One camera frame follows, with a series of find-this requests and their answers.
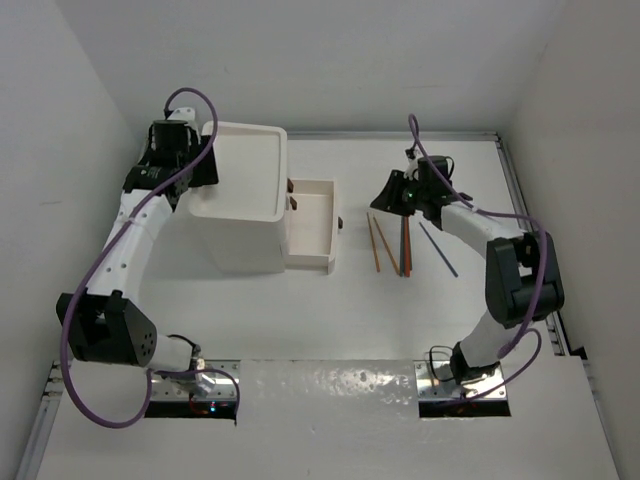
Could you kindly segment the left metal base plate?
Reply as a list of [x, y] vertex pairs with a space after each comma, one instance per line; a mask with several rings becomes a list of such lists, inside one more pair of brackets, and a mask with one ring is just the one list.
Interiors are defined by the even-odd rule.
[[236, 387], [240, 385], [239, 360], [199, 359], [198, 374], [152, 375], [152, 401], [187, 402], [222, 401], [235, 403], [238, 397]]

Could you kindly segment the blue chopstick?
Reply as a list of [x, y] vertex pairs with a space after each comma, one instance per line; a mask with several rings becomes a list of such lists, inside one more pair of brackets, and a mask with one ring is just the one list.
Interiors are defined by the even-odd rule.
[[431, 245], [434, 247], [434, 249], [436, 250], [437, 254], [442, 259], [442, 261], [444, 262], [444, 264], [446, 265], [448, 270], [451, 272], [453, 277], [454, 278], [459, 278], [459, 274], [458, 274], [457, 270], [455, 269], [455, 267], [453, 266], [451, 261], [448, 259], [448, 257], [444, 253], [444, 251], [441, 249], [441, 247], [437, 244], [437, 242], [435, 241], [435, 239], [432, 236], [432, 234], [427, 230], [426, 226], [422, 222], [419, 222], [419, 226], [420, 226], [421, 230], [423, 231], [423, 233], [426, 235], [426, 237], [429, 239]]

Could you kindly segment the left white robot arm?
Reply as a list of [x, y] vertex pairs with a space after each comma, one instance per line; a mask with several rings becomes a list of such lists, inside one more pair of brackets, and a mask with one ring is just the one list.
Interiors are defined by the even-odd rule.
[[158, 235], [191, 189], [217, 183], [209, 141], [214, 122], [199, 127], [192, 110], [175, 110], [148, 130], [145, 150], [126, 176], [105, 245], [74, 310], [68, 344], [75, 359], [182, 372], [195, 346], [159, 333], [142, 311], [142, 278]]

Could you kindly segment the white utensil container box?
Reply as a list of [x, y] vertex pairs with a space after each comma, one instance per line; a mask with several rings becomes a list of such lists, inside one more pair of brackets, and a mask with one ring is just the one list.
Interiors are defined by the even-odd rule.
[[277, 221], [216, 220], [205, 240], [224, 273], [271, 274], [287, 269], [334, 271], [338, 234], [337, 184], [333, 180], [293, 180], [286, 196], [298, 209]]

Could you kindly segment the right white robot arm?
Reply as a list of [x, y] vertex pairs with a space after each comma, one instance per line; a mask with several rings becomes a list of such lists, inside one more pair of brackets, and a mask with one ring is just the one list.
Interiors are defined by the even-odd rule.
[[410, 217], [420, 212], [439, 230], [485, 261], [486, 311], [472, 332], [452, 349], [449, 370], [461, 384], [494, 370], [525, 335], [530, 323], [564, 305], [564, 289], [550, 234], [526, 232], [504, 222], [473, 198], [453, 189], [449, 159], [422, 157], [393, 170], [370, 207]]

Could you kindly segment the orange chopstick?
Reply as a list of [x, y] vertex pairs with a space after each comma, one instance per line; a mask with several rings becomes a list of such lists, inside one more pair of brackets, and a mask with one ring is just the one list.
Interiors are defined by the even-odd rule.
[[404, 241], [404, 276], [409, 278], [411, 276], [411, 243], [410, 243], [410, 229], [409, 229], [409, 217], [403, 218], [403, 241]]

